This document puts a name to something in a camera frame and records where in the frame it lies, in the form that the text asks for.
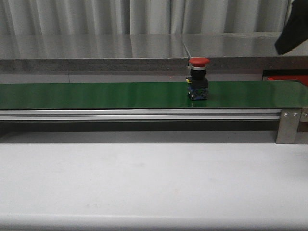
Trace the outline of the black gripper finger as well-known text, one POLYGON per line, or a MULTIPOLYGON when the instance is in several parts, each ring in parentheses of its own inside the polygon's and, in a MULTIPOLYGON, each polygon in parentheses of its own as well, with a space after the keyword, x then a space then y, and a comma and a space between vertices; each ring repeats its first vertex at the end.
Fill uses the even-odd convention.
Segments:
POLYGON ((279 55, 286 54, 308 39, 308 1, 294 0, 289 19, 275 42, 279 55))

